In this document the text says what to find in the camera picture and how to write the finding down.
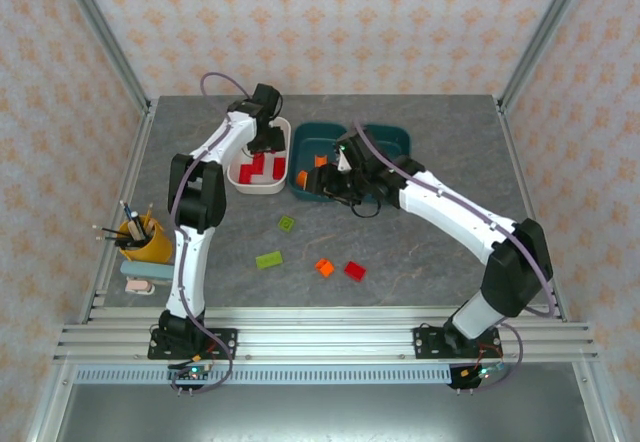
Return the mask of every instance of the green block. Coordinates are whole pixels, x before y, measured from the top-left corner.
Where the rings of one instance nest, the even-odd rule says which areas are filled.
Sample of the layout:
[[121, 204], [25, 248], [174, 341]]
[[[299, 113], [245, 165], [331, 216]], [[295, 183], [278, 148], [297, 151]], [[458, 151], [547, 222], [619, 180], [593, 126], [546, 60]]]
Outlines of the green block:
[[279, 250], [256, 257], [256, 265], [259, 269], [268, 269], [282, 263], [282, 254]]
[[293, 220], [291, 217], [283, 215], [282, 218], [280, 219], [280, 222], [278, 222], [278, 227], [280, 227], [285, 232], [291, 232], [291, 229], [293, 229], [294, 223], [295, 223], [295, 220]]

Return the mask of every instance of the yellow pencil cup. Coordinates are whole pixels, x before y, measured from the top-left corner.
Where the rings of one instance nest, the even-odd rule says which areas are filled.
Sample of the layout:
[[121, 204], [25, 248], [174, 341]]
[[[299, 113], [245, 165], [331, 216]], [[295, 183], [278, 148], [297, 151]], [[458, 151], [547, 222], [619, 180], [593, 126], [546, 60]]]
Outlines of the yellow pencil cup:
[[[124, 221], [120, 226], [120, 232], [124, 232], [125, 234], [129, 233], [129, 227], [127, 226], [128, 221]], [[140, 222], [143, 227], [147, 226], [147, 216], [141, 215]], [[120, 249], [122, 255], [124, 255], [128, 260], [137, 260], [138, 262], [153, 262], [156, 264], [166, 264], [171, 258], [171, 254], [173, 252], [173, 245], [171, 241], [164, 233], [162, 226], [158, 223], [156, 219], [153, 217], [150, 221], [153, 224], [153, 236], [151, 240], [144, 246], [138, 249]]]

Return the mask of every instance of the gray countertop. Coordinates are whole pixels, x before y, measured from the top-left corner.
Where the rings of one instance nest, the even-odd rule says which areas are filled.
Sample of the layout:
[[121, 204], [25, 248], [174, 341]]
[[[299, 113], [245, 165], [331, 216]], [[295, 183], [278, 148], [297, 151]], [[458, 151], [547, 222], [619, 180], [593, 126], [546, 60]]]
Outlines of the gray countertop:
[[[226, 107], [235, 98], [214, 99]], [[354, 118], [402, 127], [411, 135], [412, 157], [449, 187], [493, 212], [526, 217], [489, 96], [285, 96], [281, 115], [294, 129], [306, 121], [349, 126]], [[201, 97], [161, 97], [132, 207], [143, 211], [153, 202], [154, 216], [168, 227], [171, 159], [201, 145], [220, 122]], [[482, 281], [482, 265], [462, 245], [393, 207], [365, 220], [337, 203], [298, 200], [287, 188], [271, 196], [226, 189], [227, 212], [207, 262], [208, 306], [458, 305]], [[296, 221], [291, 233], [278, 229], [283, 215]], [[275, 250], [284, 264], [258, 270], [255, 258]], [[314, 269], [321, 258], [336, 266], [328, 279]], [[349, 260], [366, 267], [361, 283], [342, 272]], [[124, 292], [121, 261], [118, 256], [105, 305], [164, 306], [169, 287], [158, 286], [152, 296]]]

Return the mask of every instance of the white bowl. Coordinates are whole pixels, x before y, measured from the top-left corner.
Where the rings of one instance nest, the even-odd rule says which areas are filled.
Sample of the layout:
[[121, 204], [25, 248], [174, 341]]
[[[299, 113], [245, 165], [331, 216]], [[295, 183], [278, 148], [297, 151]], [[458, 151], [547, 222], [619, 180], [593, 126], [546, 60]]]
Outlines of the white bowl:
[[[276, 152], [275, 154], [264, 154], [264, 170], [262, 175], [254, 175], [251, 177], [250, 184], [241, 184], [238, 182], [240, 177], [240, 166], [242, 164], [250, 164], [252, 157], [249, 155], [249, 150], [245, 146], [243, 150], [238, 152], [236, 156], [229, 164], [229, 170], [227, 170], [227, 179], [233, 184], [238, 192], [243, 194], [252, 195], [265, 195], [265, 194], [277, 194], [280, 192], [287, 183], [287, 173], [289, 172], [289, 148], [291, 145], [291, 125], [289, 122], [282, 118], [276, 117], [271, 122], [273, 127], [280, 127], [284, 132], [284, 150]], [[284, 157], [284, 175], [281, 179], [275, 180], [273, 178], [273, 160], [276, 157]]]

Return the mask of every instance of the metal floor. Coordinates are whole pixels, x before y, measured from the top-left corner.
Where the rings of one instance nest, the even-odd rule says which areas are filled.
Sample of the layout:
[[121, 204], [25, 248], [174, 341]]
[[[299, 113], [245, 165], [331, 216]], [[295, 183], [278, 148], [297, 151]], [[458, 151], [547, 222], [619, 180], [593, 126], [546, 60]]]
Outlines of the metal floor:
[[[233, 97], [216, 97], [221, 107]], [[501, 215], [526, 216], [505, 138], [490, 96], [285, 96], [282, 116], [297, 127], [331, 121], [397, 125], [409, 132], [412, 156], [445, 184]], [[168, 227], [170, 161], [200, 146], [220, 123], [202, 97], [161, 97], [139, 172], [132, 207]], [[482, 265], [460, 244], [426, 221], [383, 207], [363, 220], [337, 203], [304, 202], [285, 188], [251, 196], [227, 184], [227, 212], [216, 230], [207, 263], [208, 306], [340, 307], [459, 305], [482, 280]], [[289, 234], [282, 215], [295, 219]], [[284, 264], [258, 270], [255, 257], [280, 250]], [[328, 258], [336, 272], [327, 280], [314, 269]], [[152, 296], [124, 292], [118, 255], [105, 306], [162, 307], [169, 287]], [[353, 260], [367, 268], [360, 284], [342, 268]]]
[[58, 442], [592, 441], [570, 364], [526, 364], [474, 396], [444, 385], [77, 385]]

